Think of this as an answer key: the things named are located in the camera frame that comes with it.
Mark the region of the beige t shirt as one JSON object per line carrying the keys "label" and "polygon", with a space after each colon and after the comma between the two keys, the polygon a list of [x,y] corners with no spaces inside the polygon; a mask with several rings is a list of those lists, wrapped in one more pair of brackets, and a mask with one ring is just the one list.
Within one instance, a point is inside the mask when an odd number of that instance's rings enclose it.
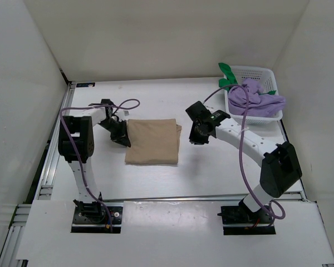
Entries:
{"label": "beige t shirt", "polygon": [[133,120],[127,122],[131,146],[125,163],[130,165],[176,165],[182,127],[176,119]]}

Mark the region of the purple t shirt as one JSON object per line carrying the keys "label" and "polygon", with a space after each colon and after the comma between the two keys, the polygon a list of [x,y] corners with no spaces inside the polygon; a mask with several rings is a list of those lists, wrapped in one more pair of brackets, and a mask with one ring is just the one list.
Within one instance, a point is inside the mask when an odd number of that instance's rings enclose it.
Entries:
{"label": "purple t shirt", "polygon": [[[280,95],[265,93],[263,86],[256,80],[246,78],[241,84],[247,90],[247,116],[273,117],[282,111],[286,105],[286,98]],[[247,104],[247,97],[243,89],[234,86],[228,91],[228,106],[231,114],[243,116]]]}

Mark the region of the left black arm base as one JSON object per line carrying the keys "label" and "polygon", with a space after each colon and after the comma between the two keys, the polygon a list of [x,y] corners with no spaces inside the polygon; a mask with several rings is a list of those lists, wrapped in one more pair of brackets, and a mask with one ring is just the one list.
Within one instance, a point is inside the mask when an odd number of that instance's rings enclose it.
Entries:
{"label": "left black arm base", "polygon": [[123,207],[108,206],[110,215],[98,202],[73,201],[72,233],[119,234],[121,233]]}

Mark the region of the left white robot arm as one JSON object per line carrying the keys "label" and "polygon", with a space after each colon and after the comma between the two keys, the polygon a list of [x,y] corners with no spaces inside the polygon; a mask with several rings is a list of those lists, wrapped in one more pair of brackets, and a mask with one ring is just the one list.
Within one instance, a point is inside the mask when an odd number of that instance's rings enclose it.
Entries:
{"label": "left white robot arm", "polygon": [[99,125],[110,133],[112,142],[130,147],[127,133],[127,122],[119,119],[116,114],[120,110],[131,110],[140,104],[125,107],[125,100],[115,105],[109,99],[100,103],[92,103],[87,107],[67,107],[60,113],[60,129],[58,136],[58,152],[68,162],[78,188],[79,197],[74,201],[78,211],[83,215],[101,216],[109,214],[103,203],[101,192],[95,183],[91,157],[94,154],[94,126]]}

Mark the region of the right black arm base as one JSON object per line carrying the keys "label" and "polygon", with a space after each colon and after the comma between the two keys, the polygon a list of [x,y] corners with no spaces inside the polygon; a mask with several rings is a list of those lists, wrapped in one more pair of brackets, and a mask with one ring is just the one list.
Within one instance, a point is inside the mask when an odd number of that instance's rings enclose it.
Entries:
{"label": "right black arm base", "polygon": [[247,214],[240,206],[221,206],[223,235],[275,235],[273,219],[264,210]]}

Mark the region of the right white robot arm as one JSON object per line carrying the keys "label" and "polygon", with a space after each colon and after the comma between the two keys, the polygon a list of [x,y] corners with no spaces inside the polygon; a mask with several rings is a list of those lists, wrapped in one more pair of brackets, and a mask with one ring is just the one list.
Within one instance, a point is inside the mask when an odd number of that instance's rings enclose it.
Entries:
{"label": "right white robot arm", "polygon": [[253,215],[265,209],[270,201],[282,196],[302,177],[296,150],[290,142],[277,144],[266,140],[243,128],[226,112],[210,112],[200,101],[188,107],[186,113],[193,122],[190,143],[207,144],[209,137],[213,137],[239,149],[241,168],[243,155],[261,167],[259,184],[254,189],[245,181],[249,194],[239,203],[244,212]]}

